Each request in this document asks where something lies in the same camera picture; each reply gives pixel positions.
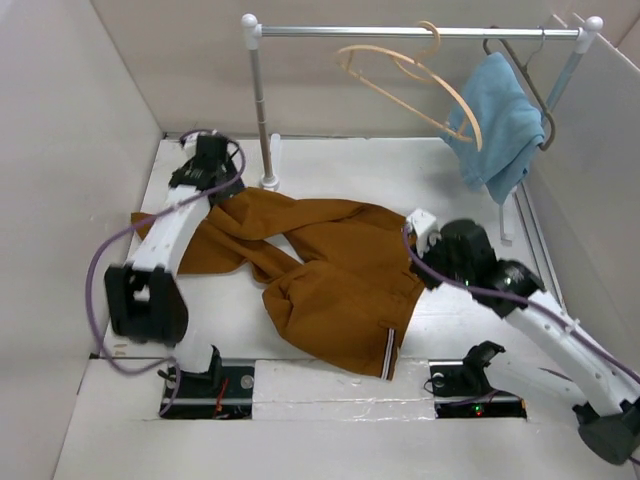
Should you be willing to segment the brown trousers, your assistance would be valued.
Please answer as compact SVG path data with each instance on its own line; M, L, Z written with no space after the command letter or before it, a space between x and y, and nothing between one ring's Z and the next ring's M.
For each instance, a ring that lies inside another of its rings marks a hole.
M214 208L179 266L224 274L250 264L278 334L349 372L390 380L424 290L409 267L404 218L345 199L248 188Z

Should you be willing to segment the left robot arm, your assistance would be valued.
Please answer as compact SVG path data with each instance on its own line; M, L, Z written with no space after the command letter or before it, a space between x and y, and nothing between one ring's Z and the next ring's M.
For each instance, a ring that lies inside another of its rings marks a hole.
M244 190L244 165L234 163L239 144L215 131L193 133L181 146L187 160L172 173L162 210L145 226L136 222L141 243L124 265L107 268L104 285L114 334L165 346L190 387L208 397L222 387L223 373L211 364L214 347L200 337L176 277L201 222Z

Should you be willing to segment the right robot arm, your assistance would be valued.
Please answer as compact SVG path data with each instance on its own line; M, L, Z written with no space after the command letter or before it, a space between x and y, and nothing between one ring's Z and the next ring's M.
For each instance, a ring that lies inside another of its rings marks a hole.
M461 360L455 383L434 379L438 397L485 396L503 391L539 400L568 424L591 452L612 465L639 455L639 375L600 346L517 260L497 258L485 229L470 219L440 226L414 211L404 233L412 271L429 289L442 284L467 292L519 330L561 371L531 367L505 347L484 341Z

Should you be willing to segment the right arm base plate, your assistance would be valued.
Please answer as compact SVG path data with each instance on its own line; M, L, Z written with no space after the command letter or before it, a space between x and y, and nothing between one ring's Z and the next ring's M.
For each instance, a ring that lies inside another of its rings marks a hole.
M462 360L430 360L428 366L423 389L433 396L438 420L527 419L522 399L495 390Z

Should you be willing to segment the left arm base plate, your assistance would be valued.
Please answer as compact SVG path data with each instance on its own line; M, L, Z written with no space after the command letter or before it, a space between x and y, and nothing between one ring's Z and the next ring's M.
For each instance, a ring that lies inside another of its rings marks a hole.
M163 394L159 416L166 420L248 420L252 418L255 363L212 360L208 372L183 372L174 393L174 367L159 370Z

